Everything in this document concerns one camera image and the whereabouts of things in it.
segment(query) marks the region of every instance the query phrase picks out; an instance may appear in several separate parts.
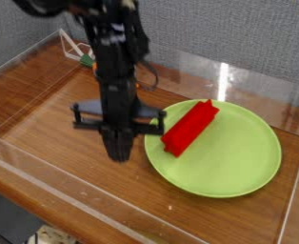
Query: red block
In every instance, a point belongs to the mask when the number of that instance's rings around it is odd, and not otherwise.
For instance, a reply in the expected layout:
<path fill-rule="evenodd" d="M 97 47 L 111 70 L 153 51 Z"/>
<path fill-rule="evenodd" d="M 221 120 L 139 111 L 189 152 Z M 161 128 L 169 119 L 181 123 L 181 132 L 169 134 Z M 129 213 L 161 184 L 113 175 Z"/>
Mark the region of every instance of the red block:
<path fill-rule="evenodd" d="M 161 137 L 164 151 L 179 157 L 213 121 L 219 111 L 211 100 L 199 102 Z"/>

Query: green plastic plate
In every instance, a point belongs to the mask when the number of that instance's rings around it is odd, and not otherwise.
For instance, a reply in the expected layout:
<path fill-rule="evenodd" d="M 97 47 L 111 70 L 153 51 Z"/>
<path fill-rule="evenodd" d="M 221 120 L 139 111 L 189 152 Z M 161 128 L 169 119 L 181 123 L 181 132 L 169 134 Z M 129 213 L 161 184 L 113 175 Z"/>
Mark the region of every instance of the green plastic plate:
<path fill-rule="evenodd" d="M 167 131 L 199 101 L 165 109 Z M 220 112 L 179 158 L 164 152 L 160 136 L 145 136 L 145 149 L 152 166 L 177 187 L 203 196 L 233 197 L 271 181 L 281 164 L 281 146 L 255 113 L 227 102 L 213 101 L 213 106 Z"/>

